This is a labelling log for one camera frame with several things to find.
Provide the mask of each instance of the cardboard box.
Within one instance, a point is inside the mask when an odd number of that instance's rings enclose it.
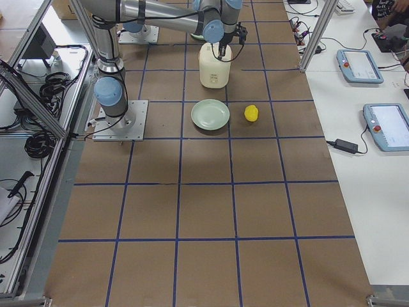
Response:
[[[77,19],[77,16],[71,6],[70,0],[53,0],[51,5],[56,11],[57,16],[61,20]]]

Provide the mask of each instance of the robotic arm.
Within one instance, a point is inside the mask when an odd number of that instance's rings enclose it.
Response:
[[[104,110],[107,125],[106,129],[98,132],[109,129],[112,133],[121,135],[131,131],[136,122],[136,113],[129,106],[125,88],[125,69],[116,39],[117,24],[131,25],[131,22],[134,22],[203,35],[209,43],[219,42],[217,56],[219,60],[225,55],[226,47],[234,36],[238,36],[240,44],[244,45],[247,35],[245,27],[237,23],[242,0],[194,0],[193,10],[155,0],[80,0],[80,2],[93,14],[98,47],[97,66],[100,78],[95,83],[94,93]],[[129,139],[134,138],[132,136],[115,138]]]
[[[203,35],[209,43],[219,43],[219,56],[225,55],[227,44],[234,36],[244,44],[247,31],[237,23],[242,0],[195,0],[193,9],[179,8],[154,0],[81,0],[93,14],[98,67],[111,75],[123,68],[115,25],[137,22],[177,31]]]

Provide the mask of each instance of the white plastic jug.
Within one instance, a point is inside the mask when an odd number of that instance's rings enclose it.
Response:
[[[222,88],[229,81],[230,62],[225,63],[217,59],[219,54],[219,43],[213,44],[205,43],[200,49],[199,53],[199,72],[200,82],[207,88]],[[226,55],[222,61],[231,60],[231,49],[228,45],[226,48]]]

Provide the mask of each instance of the yellow lemon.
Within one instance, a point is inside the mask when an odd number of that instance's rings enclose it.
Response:
[[[258,119],[258,109],[254,104],[245,107],[244,117],[249,122],[255,122]]]

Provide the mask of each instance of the white table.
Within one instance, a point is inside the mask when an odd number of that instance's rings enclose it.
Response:
[[[292,6],[306,12],[315,6],[315,0],[312,1],[310,5]],[[348,1],[356,12],[343,16],[335,13],[323,37],[335,38],[347,47],[361,48],[362,33],[375,28],[376,23],[362,0]],[[319,4],[312,13],[320,13],[323,1],[319,0]],[[313,31],[317,18],[297,16]],[[364,49],[371,52],[376,64],[398,63],[392,54],[379,51],[370,33],[366,34]],[[336,61],[336,51],[343,48],[335,41],[323,41],[327,50],[313,57],[306,75],[325,138],[354,142],[363,151],[360,134],[366,126],[362,116],[364,104],[399,102],[409,113],[409,100],[403,91],[406,73],[397,67],[382,71],[385,79],[382,84],[352,85],[345,81]],[[381,152],[368,132],[364,139],[368,145],[365,155],[330,148],[362,260],[370,284],[409,285],[409,152]]]

